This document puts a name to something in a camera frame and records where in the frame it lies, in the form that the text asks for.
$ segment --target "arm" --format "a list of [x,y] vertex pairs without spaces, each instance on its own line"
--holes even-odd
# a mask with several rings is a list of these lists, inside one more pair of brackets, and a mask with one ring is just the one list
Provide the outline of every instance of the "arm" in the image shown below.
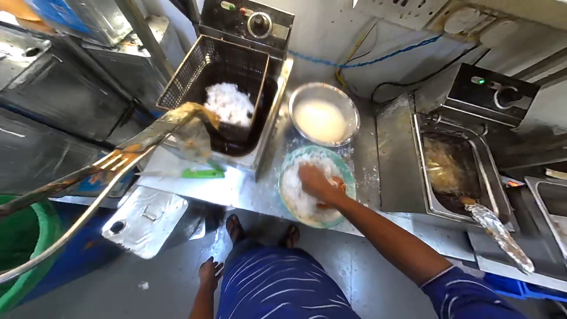
[[201,284],[189,319],[213,319],[214,291],[217,289],[218,281],[224,271],[222,266],[223,263],[219,265],[218,262],[213,262],[213,257],[211,257],[199,268]]
[[380,214],[333,187],[312,165],[299,168],[303,190],[334,206],[396,268],[422,285],[452,264],[435,250]]

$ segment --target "green-rimmed bowl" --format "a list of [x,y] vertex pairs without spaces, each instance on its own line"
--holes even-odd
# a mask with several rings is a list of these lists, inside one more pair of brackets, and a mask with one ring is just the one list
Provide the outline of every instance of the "green-rimmed bowl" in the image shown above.
[[305,154],[316,154],[316,153],[324,153],[328,158],[331,159],[331,161],[333,161],[333,163],[337,166],[339,172],[342,175],[342,181],[346,185],[346,195],[352,199],[356,199],[356,184],[354,182],[354,176],[353,173],[350,171],[350,168],[346,165],[345,161],[343,161],[342,158],[337,153],[329,149],[326,149],[324,147],[316,146],[316,145],[304,146],[286,155],[280,172],[280,178],[278,180],[278,188],[280,189],[280,198],[282,199],[283,204],[290,212],[290,214],[300,222],[315,228],[332,228],[343,221],[344,219],[343,215],[336,214],[335,217],[334,216],[335,214],[333,214],[333,216],[331,216],[330,214],[316,214],[314,217],[304,218],[301,215],[297,214],[297,212],[294,209],[292,209],[290,205],[288,205],[288,203],[282,196],[281,181],[285,170],[289,166],[295,163],[296,158]]

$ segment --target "stainless steel counter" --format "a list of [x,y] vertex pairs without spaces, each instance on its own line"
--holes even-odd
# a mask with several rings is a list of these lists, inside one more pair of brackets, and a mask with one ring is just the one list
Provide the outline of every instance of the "stainless steel counter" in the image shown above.
[[[287,113],[289,94],[296,87],[297,85],[288,85],[271,140],[268,142],[266,157],[257,172],[256,181],[253,175],[229,167],[223,179],[143,176],[140,177],[137,184],[215,204],[294,220],[280,199],[278,189],[280,169],[287,153],[301,146],[312,145],[312,142],[303,138],[293,127]],[[406,214],[378,211],[380,185],[374,111],[372,106],[366,102],[355,100],[355,104],[361,114],[361,128],[358,136],[351,143],[333,150],[343,157],[354,172],[357,183],[357,200],[416,235],[439,253],[451,258],[474,261],[475,257],[466,233],[420,224],[412,221]],[[151,156],[145,171],[181,171],[190,166],[188,161],[160,147]],[[332,229],[362,235],[346,220]]]

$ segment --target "foil-wrapped handle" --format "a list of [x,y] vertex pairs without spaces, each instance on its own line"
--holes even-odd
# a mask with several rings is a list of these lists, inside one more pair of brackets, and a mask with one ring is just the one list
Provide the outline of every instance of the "foil-wrapped handle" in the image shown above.
[[466,204],[465,209],[471,212],[472,218],[478,221],[479,224],[484,227],[488,235],[510,256],[516,264],[516,268],[526,275],[529,275],[535,270],[534,263],[526,253],[524,253],[522,248],[518,246],[493,211],[481,204]]

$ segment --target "kitchen floor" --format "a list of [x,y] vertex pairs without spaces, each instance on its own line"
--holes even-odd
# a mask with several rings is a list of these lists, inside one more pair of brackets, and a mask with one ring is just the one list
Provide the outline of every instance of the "kitchen floor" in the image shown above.
[[[229,213],[236,213],[247,234],[267,245],[277,243],[290,223],[240,209],[226,215]],[[429,299],[365,238],[303,225],[299,228],[298,246],[323,265],[361,318],[437,318]],[[12,310],[5,318],[187,319],[198,289],[199,265],[211,255],[223,261],[230,249],[223,222],[204,238],[174,245],[150,260],[125,253],[111,264]],[[510,301],[528,318],[548,317],[540,311],[542,301]]]

